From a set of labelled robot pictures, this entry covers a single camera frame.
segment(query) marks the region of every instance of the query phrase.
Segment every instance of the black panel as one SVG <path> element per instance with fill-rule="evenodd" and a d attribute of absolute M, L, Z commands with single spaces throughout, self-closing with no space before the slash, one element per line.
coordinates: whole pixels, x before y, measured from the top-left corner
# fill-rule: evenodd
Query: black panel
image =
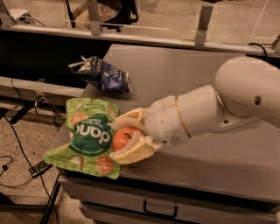
<path fill-rule="evenodd" d="M 67 65 L 81 61 L 81 55 L 103 59 L 111 43 L 88 38 L 71 38 L 0 31 L 0 76 L 84 88 L 86 82 L 70 73 Z"/>

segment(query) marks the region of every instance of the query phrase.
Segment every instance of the concrete floor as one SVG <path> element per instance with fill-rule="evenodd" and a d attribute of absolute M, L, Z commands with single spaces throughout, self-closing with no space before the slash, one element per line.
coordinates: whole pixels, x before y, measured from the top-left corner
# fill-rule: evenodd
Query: concrete floor
<path fill-rule="evenodd" d="M 80 2 L 81 0 L 70 1 L 71 9 L 74 10 Z M 140 20 L 133 26 L 123 27 L 122 32 L 176 39 L 194 39 L 201 1 L 136 0 L 136 2 Z M 47 26 L 71 29 L 63 1 L 6 0 L 6 3 L 9 8 L 28 9 L 37 20 Z M 213 9 L 207 41 L 235 44 L 247 44 L 249 42 L 271 44 L 280 33 L 279 24 L 279 0 L 222 0 Z M 8 117 L 11 117 L 18 110 L 18 108 L 14 108 L 14 105 L 7 105 L 3 102 L 0 103 L 0 107 L 9 109 Z M 34 115 L 30 112 L 25 118 L 15 125 L 15 129 L 22 142 L 26 156 L 35 165 L 47 152 L 58 130 L 52 125 L 53 119 L 51 117 Z M 28 172 L 29 165 L 18 148 L 18 142 L 9 124 L 4 119 L 1 119 L 0 127 L 2 130 L 0 135 L 0 156 L 11 155 L 15 159 L 9 170 L 3 173 L 0 183 L 9 186 L 21 184 L 31 177 Z M 57 173 L 57 170 L 53 167 L 43 176 L 49 192 L 53 187 L 53 177 Z M 0 186 L 0 192 L 7 195 L 46 196 L 40 178 L 33 179 L 28 185 L 19 190 Z M 79 201 L 69 199 L 61 190 L 56 201 L 59 223 L 94 223 L 92 220 L 83 217 L 78 206 Z M 33 212 L 1 212 L 0 224 L 39 223 L 41 216 L 42 213 Z M 50 223 L 57 223 L 55 213 L 52 213 Z"/>

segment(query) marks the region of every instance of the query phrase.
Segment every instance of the green chip bag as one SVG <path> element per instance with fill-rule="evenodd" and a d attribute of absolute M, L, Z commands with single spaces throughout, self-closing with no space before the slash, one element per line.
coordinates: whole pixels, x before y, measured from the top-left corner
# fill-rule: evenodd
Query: green chip bag
<path fill-rule="evenodd" d="M 103 100 L 73 98 L 66 103 L 66 124 L 73 133 L 71 142 L 49 150 L 48 164 L 96 177 L 117 179 L 120 165 L 109 157 L 115 134 L 110 124 L 118 107 Z"/>

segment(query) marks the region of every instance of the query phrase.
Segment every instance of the snack packet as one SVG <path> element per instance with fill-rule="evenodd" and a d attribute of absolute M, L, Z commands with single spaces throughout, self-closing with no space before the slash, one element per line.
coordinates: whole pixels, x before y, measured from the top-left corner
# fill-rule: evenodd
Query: snack packet
<path fill-rule="evenodd" d="M 96 56 L 68 65 L 87 83 L 102 91 L 131 92 L 129 74 Z"/>
<path fill-rule="evenodd" d="M 109 157 L 115 132 L 111 123 L 118 107 L 103 100 L 73 98 L 66 103 L 66 124 L 73 133 L 70 143 L 49 150 L 44 161 L 69 171 L 117 179 L 120 165 Z"/>

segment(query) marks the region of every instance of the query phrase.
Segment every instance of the black handle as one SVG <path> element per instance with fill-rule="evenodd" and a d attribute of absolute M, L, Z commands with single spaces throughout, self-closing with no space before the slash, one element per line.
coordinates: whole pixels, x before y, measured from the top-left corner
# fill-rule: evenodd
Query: black handle
<path fill-rule="evenodd" d="M 175 206 L 173 214 L 162 214 L 162 213 L 150 212 L 150 211 L 147 210 L 146 207 L 147 207 L 147 201 L 145 200 L 143 202 L 143 211 L 148 215 L 152 215 L 152 216 L 160 218 L 160 219 L 174 219 L 176 217 L 177 211 L 178 211 L 178 208 Z"/>

